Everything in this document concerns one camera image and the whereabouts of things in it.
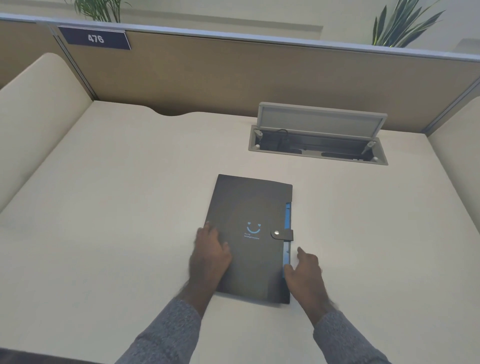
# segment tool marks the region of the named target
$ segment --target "desk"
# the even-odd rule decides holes
[[[187,279],[223,173],[293,185],[293,250],[393,363],[476,362],[480,237],[426,136],[380,131],[377,166],[250,152],[255,122],[94,102],[0,215],[0,347],[113,363]],[[323,356],[295,300],[214,296],[192,363]]]

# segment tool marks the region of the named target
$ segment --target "number 476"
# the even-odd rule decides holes
[[[94,34],[89,34],[88,35],[88,40],[94,43],[100,42],[104,43],[105,41],[103,40],[102,36],[96,36]]]

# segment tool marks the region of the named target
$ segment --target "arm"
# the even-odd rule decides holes
[[[296,269],[285,265],[285,279],[293,297],[312,323],[313,338],[328,364],[389,364],[385,355],[338,311],[328,298],[318,258],[298,248]]]
[[[116,364],[187,364],[197,345],[202,317],[232,256],[208,223],[197,231],[190,278],[176,298],[135,339]]]

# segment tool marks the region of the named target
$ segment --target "black document folder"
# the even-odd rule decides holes
[[[218,175],[206,220],[233,256],[218,292],[290,303],[283,265],[293,240],[291,202],[291,184]]]

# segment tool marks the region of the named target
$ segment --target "smiley face logo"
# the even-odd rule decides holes
[[[250,226],[252,226],[252,223],[248,222],[247,230],[249,232],[251,232],[252,234],[256,234],[256,233],[260,232],[260,227],[261,227],[262,224],[257,224],[257,225],[258,225],[258,230],[257,231],[252,231],[252,230],[250,230]]]

